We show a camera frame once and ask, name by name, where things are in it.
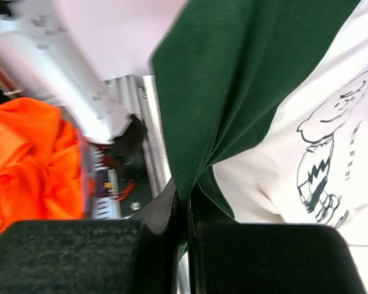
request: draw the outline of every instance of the white ceiling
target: white ceiling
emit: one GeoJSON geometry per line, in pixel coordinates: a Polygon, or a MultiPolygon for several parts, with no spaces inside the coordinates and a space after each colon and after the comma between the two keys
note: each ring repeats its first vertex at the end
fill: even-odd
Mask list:
{"type": "Polygon", "coordinates": [[[148,60],[186,0],[55,0],[101,79],[150,73],[148,60]]]}

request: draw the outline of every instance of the zigzag shirt print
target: zigzag shirt print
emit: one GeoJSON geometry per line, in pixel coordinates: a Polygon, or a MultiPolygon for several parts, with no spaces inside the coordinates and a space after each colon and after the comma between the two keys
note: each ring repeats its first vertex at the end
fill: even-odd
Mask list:
{"type": "Polygon", "coordinates": [[[343,195],[328,190],[328,175],[334,150],[334,133],[346,123],[355,105],[368,90],[368,70],[320,105],[297,132],[308,144],[297,169],[300,201],[316,223],[339,228],[349,217],[340,208],[343,195]]]}

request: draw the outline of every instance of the red wire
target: red wire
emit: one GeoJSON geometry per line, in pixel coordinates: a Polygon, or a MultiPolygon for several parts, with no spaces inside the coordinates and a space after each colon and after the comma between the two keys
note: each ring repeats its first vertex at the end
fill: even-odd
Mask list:
{"type": "Polygon", "coordinates": [[[121,191],[120,193],[115,194],[114,196],[120,196],[118,198],[115,199],[115,201],[122,201],[125,198],[127,198],[127,196],[132,192],[132,190],[135,188],[136,183],[129,181],[128,185],[126,186],[126,188],[121,191]]]}

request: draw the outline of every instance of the charlie brown graphic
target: charlie brown graphic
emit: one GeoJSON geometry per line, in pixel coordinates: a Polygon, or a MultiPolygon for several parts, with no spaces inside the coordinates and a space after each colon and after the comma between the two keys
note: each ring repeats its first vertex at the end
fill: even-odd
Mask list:
{"type": "Polygon", "coordinates": [[[334,222],[332,218],[342,196],[330,193],[327,188],[334,132],[345,124],[367,89],[368,70],[333,94],[297,128],[302,139],[310,144],[298,167],[297,188],[302,204],[319,224],[340,225],[340,221],[334,222]]]}

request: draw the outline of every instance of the white t-shirt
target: white t-shirt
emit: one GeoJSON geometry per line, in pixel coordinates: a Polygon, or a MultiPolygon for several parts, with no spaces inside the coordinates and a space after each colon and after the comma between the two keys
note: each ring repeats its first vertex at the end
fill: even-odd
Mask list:
{"type": "Polygon", "coordinates": [[[213,170],[239,222],[338,228],[368,291],[368,0],[264,140],[213,170]]]}

